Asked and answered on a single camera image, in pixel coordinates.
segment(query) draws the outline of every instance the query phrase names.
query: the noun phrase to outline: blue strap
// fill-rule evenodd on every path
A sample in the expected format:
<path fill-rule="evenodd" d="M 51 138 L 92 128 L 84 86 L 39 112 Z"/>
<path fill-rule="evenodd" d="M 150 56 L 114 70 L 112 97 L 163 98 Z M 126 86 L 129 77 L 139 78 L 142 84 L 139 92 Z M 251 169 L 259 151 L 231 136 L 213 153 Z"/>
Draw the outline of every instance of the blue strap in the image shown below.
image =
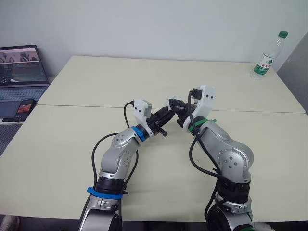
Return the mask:
<path fill-rule="evenodd" d="M 114 199 L 114 200 L 119 200 L 122 199 L 123 195 L 113 195 L 113 194 L 104 194 L 104 193 L 99 193 L 96 192 L 92 187 L 88 187 L 87 190 L 88 193 L 91 193 L 92 195 L 96 196 L 96 197 L 100 197 L 100 198 L 104 198 L 104 199 Z"/>
<path fill-rule="evenodd" d="M 136 128 L 135 126 L 132 126 L 131 128 L 137 133 L 137 135 L 140 137 L 140 139 L 141 139 L 142 142 L 145 141 L 145 137 L 144 137 L 142 131 L 140 131 L 140 130 L 139 130 L 138 128 Z"/>

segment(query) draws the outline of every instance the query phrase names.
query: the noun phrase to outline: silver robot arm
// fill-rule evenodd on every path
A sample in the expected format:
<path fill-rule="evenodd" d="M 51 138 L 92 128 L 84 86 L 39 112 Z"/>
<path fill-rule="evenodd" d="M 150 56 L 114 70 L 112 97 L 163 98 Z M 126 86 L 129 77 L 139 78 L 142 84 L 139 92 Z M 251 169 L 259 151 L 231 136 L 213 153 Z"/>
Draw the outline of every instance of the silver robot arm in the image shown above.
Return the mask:
<path fill-rule="evenodd" d="M 168 122 L 173 111 L 167 107 L 151 114 L 151 104 L 145 100 L 134 100 L 134 116 L 138 122 L 125 131 L 115 135 L 111 147 L 102 158 L 99 178 L 89 187 L 90 196 L 82 214 L 79 231 L 120 231 L 121 219 L 116 213 L 125 191 L 125 178 L 133 155 L 142 142 L 158 133 L 167 133 L 162 126 Z"/>
<path fill-rule="evenodd" d="M 111 147 L 102 158 L 99 179 L 91 193 L 85 209 L 80 231 L 108 231 L 119 229 L 119 200 L 124 190 L 131 158 L 142 143 L 133 128 L 118 133 L 112 140 Z"/>
<path fill-rule="evenodd" d="M 201 139 L 219 165 L 222 176 L 230 182 L 218 180 L 216 203 L 227 201 L 209 211 L 210 230 L 235 231 L 253 227 L 251 198 L 249 184 L 251 174 L 249 168 L 254 161 L 254 155 L 249 147 L 236 142 L 215 122 L 209 120 L 202 124 L 200 131 L 207 128 Z"/>
<path fill-rule="evenodd" d="M 207 226 L 210 231 L 252 228 L 251 198 L 248 194 L 251 181 L 249 168 L 254 155 L 249 147 L 232 140 L 213 120 L 206 119 L 214 105 L 215 89 L 202 85 L 191 92 L 194 104 L 190 107 L 176 96 L 167 99 L 166 104 L 169 110 L 178 115 L 177 123 L 183 130 L 194 135 L 189 112 L 191 108 L 193 122 L 202 143 L 213 163 L 219 167 L 220 175 L 227 179 L 217 182 L 216 204 L 206 214 Z"/>

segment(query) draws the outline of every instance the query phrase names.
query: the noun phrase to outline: green bottle cap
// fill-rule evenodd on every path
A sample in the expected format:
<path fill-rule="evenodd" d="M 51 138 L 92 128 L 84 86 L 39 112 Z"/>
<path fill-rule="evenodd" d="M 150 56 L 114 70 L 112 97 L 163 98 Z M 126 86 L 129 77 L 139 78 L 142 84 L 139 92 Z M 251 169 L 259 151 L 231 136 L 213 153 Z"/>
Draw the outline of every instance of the green bottle cap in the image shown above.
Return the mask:
<path fill-rule="evenodd" d="M 287 35 L 288 35 L 288 32 L 282 30 L 281 32 L 279 32 L 279 35 L 278 35 L 278 36 L 281 37 L 281 38 L 285 38 L 285 37 L 287 37 Z"/>

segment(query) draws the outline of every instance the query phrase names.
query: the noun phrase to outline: water bottle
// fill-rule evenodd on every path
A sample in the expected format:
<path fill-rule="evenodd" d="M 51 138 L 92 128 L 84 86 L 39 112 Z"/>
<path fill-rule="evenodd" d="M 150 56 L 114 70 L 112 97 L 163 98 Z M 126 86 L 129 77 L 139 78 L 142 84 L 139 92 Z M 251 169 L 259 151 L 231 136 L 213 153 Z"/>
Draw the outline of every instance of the water bottle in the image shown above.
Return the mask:
<path fill-rule="evenodd" d="M 278 37 L 267 46 L 254 70 L 251 72 L 252 78 L 261 79 L 267 73 L 274 60 L 280 54 L 283 47 L 283 41 L 287 35 L 288 32 L 282 30 L 279 32 Z"/>

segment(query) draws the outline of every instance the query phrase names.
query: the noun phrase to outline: phone screen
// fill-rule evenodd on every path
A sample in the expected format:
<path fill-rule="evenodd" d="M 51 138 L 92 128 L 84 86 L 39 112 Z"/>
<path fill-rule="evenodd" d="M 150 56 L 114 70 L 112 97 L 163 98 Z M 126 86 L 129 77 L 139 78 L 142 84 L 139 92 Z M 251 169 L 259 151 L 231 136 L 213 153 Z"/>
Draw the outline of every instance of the phone screen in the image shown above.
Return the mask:
<path fill-rule="evenodd" d="M 17 110 L 16 116 L 25 116 L 29 114 L 31 105 L 32 105 L 32 100 L 26 100 L 26 101 L 21 102 Z"/>

